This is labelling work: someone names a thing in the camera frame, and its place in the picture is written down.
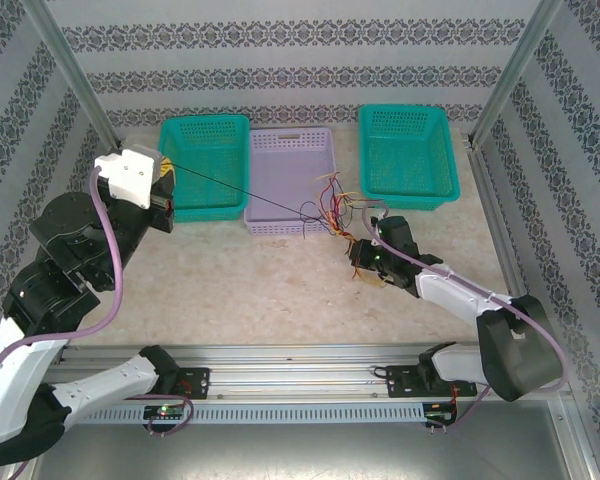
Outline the green plastic mesh basket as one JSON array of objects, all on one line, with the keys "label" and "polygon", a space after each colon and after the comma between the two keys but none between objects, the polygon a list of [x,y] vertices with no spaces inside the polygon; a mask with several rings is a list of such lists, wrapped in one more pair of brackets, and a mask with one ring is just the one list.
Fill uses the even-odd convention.
[{"label": "green plastic mesh basket", "polygon": [[433,211],[461,195],[447,115],[438,107],[358,110],[360,189],[395,209]]},{"label": "green plastic mesh basket", "polygon": [[234,221],[248,203],[250,123],[244,115],[166,120],[158,150],[175,170],[175,220]]}]

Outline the lavender plastic perforated basket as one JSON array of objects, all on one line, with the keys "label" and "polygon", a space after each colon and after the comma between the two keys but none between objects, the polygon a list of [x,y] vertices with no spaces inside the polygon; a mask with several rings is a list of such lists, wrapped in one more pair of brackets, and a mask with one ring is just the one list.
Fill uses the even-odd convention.
[{"label": "lavender plastic perforated basket", "polygon": [[249,202],[244,223],[253,235],[322,233],[320,211],[336,173],[332,132],[326,127],[250,132]]}]

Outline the steel front floor sheet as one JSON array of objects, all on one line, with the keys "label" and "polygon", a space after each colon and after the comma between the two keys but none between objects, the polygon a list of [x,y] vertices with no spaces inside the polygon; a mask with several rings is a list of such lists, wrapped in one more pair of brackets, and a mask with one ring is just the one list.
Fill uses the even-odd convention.
[{"label": "steel front floor sheet", "polygon": [[165,438],[81,425],[30,480],[600,480],[560,402],[486,402],[458,426],[192,425]]}]

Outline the aluminium table side rail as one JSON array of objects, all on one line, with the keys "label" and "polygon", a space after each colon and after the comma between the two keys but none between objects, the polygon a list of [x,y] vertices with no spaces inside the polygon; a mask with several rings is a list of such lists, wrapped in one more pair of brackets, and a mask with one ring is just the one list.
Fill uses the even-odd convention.
[{"label": "aluminium table side rail", "polygon": [[[483,156],[470,145],[464,148],[507,289],[511,295],[521,296],[526,287]],[[570,480],[600,480],[597,457],[585,430],[572,384],[568,383],[559,393],[546,394],[539,399],[546,401]]]},{"label": "aluminium table side rail", "polygon": [[[104,231],[104,235],[105,235],[105,238],[107,241],[107,245],[108,245],[108,250],[109,250],[109,253],[111,256],[111,260],[112,260],[115,289],[114,289],[114,300],[111,305],[111,308],[110,308],[109,312],[107,313],[107,315],[99,323],[95,324],[92,327],[78,330],[75,332],[69,332],[66,334],[59,333],[59,334],[37,335],[37,336],[31,337],[32,344],[40,343],[40,342],[44,342],[44,341],[67,341],[68,342],[69,340],[72,340],[72,339],[77,339],[77,338],[82,338],[82,337],[87,337],[87,336],[93,335],[93,334],[99,332],[100,330],[106,328],[114,320],[114,318],[116,317],[116,315],[120,309],[120,306],[122,303],[122,298],[123,298],[123,290],[124,290],[122,259],[121,259],[119,247],[117,244],[117,240],[115,238],[114,230],[111,225],[111,221],[108,218],[108,214],[106,213],[104,203],[101,199],[101,195],[100,195],[98,187],[97,187],[97,182],[98,182],[99,175],[102,171],[102,167],[104,165],[106,165],[106,168],[109,168],[109,164],[112,164],[111,162],[115,163],[117,161],[117,160],[109,159],[108,157],[111,155],[99,157],[98,159],[95,160],[95,163],[94,163],[95,166],[94,166],[93,172],[91,174],[90,184],[89,184],[92,202],[94,204],[96,213],[98,214],[99,220],[101,222],[101,225],[102,225],[102,228]],[[16,349],[25,345],[22,342],[23,342],[23,340],[18,340],[16,342],[10,344],[9,346],[7,346],[3,350],[3,352],[0,353],[0,370],[3,369],[3,365],[7,361],[7,358]],[[28,460],[23,461],[6,480],[17,480],[18,477],[25,471],[26,467],[28,466],[28,462],[29,462]]]}]

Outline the aluminium frame post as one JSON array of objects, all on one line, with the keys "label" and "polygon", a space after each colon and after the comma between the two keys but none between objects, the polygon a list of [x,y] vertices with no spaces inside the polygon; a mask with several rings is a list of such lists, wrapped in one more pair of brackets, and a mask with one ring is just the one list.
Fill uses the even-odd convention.
[{"label": "aluminium frame post", "polygon": [[474,129],[468,135],[472,150],[476,150],[485,142],[498,115],[508,101],[509,95],[524,73],[535,49],[544,37],[562,3],[563,0],[539,0]]},{"label": "aluminium frame post", "polygon": [[117,149],[121,145],[121,140],[47,6],[46,0],[19,1],[79,100],[100,140],[108,149]]}]

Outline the small circuit board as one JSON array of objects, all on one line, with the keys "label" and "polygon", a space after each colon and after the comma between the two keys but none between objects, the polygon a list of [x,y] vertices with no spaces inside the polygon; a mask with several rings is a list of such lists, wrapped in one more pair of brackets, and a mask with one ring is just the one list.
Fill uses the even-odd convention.
[{"label": "small circuit board", "polygon": [[423,411],[426,423],[434,427],[449,427],[456,422],[458,414],[456,403],[425,403]]},{"label": "small circuit board", "polygon": [[165,420],[179,421],[185,416],[185,407],[183,404],[163,404],[163,405],[148,405],[144,407],[143,419],[149,420]]}]

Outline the aluminium arm base rail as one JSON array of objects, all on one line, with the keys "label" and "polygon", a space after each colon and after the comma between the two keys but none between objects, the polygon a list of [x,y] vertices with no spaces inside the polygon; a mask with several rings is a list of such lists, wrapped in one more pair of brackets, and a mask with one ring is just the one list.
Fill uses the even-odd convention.
[{"label": "aluminium arm base rail", "polygon": [[181,367],[210,370],[208,402],[387,401],[376,367],[414,365],[431,343],[351,345],[166,345]]}]

